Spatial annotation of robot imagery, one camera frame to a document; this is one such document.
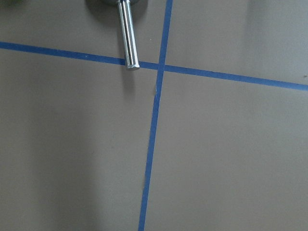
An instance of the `shiny cylinder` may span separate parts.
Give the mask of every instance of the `shiny cylinder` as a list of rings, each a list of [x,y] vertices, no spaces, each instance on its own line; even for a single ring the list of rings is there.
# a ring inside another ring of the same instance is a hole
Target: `shiny cylinder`
[[[117,7],[119,10],[121,30],[123,35],[126,67],[128,70],[137,70],[140,66],[137,56],[130,0],[120,0],[117,3]]]

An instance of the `blue painter's tape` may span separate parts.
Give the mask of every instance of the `blue painter's tape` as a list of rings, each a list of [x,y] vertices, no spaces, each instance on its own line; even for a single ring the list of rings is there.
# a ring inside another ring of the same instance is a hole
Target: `blue painter's tape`
[[[139,65],[141,68],[152,69],[152,70],[158,69],[158,64],[154,64],[154,63],[139,61]]]
[[[248,77],[248,76],[240,76],[240,75],[233,75],[233,74],[226,74],[220,72],[213,72],[213,71],[205,71],[199,69],[192,69],[186,67],[179,67],[179,66],[165,66],[165,71],[169,72],[176,72],[188,75],[195,75],[195,76],[205,76],[205,77],[212,77],[212,78],[219,78],[219,79],[227,79],[245,83],[254,83],[254,84],[261,84],[273,87],[280,87],[280,88],[289,88],[295,90],[305,90],[308,91],[308,85],[305,84],[297,84],[297,83],[289,83],[271,79],[264,79],[264,78],[256,78],[256,77]]]
[[[151,172],[152,172],[154,145],[155,145],[155,138],[156,138],[156,128],[157,128],[158,113],[159,113],[159,103],[160,103],[160,96],[161,96],[162,85],[163,85],[164,69],[165,69],[165,62],[166,62],[168,37],[169,37],[169,28],[170,28],[170,21],[171,21],[172,3],[173,3],[173,0],[167,0],[166,2],[163,34],[162,34],[162,41],[161,41],[161,46],[160,46],[158,69],[157,69],[156,95],[155,95],[154,103],[153,103],[153,114],[152,114],[151,129],[150,129],[148,155],[147,155],[147,161],[146,161],[146,167],[145,167],[145,182],[144,182],[144,188],[143,188],[143,193],[142,193],[138,231],[144,231],[144,225],[145,225],[145,217],[146,217],[146,210],[147,210],[149,189],[150,189],[150,179],[151,179]]]
[[[9,43],[9,42],[0,42],[0,48],[13,51],[23,51],[29,53],[46,54],[46,55],[59,56],[72,59],[81,59],[81,60],[94,61],[107,64],[125,65],[125,60],[120,58],[107,57],[96,54],[80,53],[74,51],[63,51],[63,50],[44,48],[44,47],[35,47],[35,46],[22,45],[16,43]],[[157,70],[158,68],[158,64],[153,64],[148,62],[140,62],[140,66],[142,68],[153,69],[153,70]]]

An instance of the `floor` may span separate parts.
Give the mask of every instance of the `floor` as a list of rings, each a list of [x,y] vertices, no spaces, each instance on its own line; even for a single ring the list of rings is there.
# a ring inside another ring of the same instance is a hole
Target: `floor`
[[[0,229],[306,231],[304,0],[0,3]]]

